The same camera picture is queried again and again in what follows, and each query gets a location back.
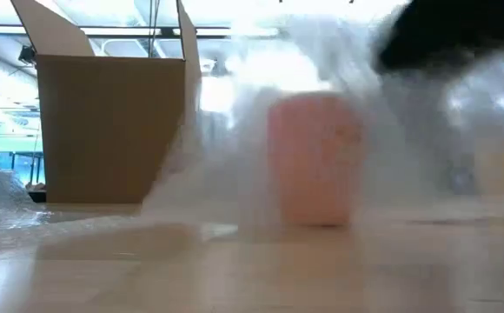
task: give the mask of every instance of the table surface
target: table surface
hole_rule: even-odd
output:
[[[367,213],[348,229],[150,214],[3,229],[0,312],[504,312],[495,208]]]

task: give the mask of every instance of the cardboard box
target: cardboard box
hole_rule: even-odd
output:
[[[34,0],[11,0],[37,52],[48,202],[148,194],[201,76],[196,29],[172,1],[183,59],[96,57],[78,27]]]

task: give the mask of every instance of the plastic wrap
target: plastic wrap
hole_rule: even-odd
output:
[[[361,119],[355,210],[504,196],[504,53],[461,77],[381,77],[372,69],[372,52],[392,19],[280,15],[277,39],[236,38],[240,66],[228,78],[235,99],[217,112],[223,118],[200,117],[202,127],[218,130],[216,137],[203,138],[199,161],[162,178],[144,212],[200,222],[280,223],[281,188],[268,157],[269,112],[304,92],[333,93]],[[319,123],[312,121],[302,127]]]

